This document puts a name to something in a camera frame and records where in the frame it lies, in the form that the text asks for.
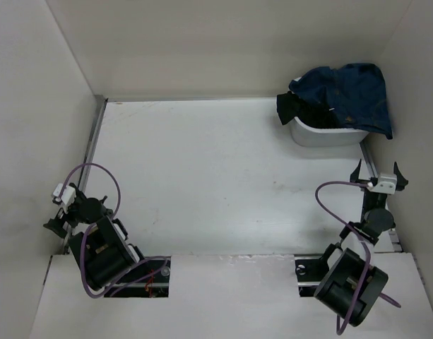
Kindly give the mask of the dark blue denim trousers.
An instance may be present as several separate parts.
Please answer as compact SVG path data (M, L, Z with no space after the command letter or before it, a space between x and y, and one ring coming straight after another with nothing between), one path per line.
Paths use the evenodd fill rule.
M319 66L291 81L289 90L307 104L330 111L339 127L393 138L386 82L375 64Z

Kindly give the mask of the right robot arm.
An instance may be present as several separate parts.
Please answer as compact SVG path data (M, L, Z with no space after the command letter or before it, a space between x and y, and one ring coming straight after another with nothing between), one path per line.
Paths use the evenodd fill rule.
M320 184L314 193L316 202L329 215L344 225L339 234L344 241L353 234L364 256L352 249L342 248L341 243L331 244L317 263L323 277L314 292L314 297L336 314L336 334L342 335L348 326L357 327L366 318L378 298L400 308L401 305L383 293L388 275L372 265L372 248L384 232L392 230L396 224L393 214L386 208L389 196L403 191L409 181L402 175L398 164L393 164L393 172L381 173L370 179L360 179L359 162L347 182L332 181ZM319 192L326 186L353 186L363 191L362 211L359 222L347 222L327 208L319 198ZM335 250L340 256L332 255Z

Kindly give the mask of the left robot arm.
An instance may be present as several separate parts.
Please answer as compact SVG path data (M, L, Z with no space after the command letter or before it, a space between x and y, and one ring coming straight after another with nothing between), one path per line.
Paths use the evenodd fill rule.
M65 224L75 228L91 225L85 241L84 272L86 282L94 291L112 283L121 273L132 281L142 281L148 275L148 263L137 246L127 242L128 233L113 210L104 206L105 199L88 198L75 184L58 184L53 194L58 213L43 227L65 239Z

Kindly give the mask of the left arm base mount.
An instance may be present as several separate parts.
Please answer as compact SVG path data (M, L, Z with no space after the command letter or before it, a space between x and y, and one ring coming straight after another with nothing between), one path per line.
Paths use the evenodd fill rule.
M104 298L168 298L170 277L170 257L156 258L128 272Z

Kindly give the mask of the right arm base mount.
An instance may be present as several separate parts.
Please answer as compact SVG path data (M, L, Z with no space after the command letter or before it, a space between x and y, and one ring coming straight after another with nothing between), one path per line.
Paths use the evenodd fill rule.
M296 256L295 274L299 296L313 297L328 271L327 261L320 256Z

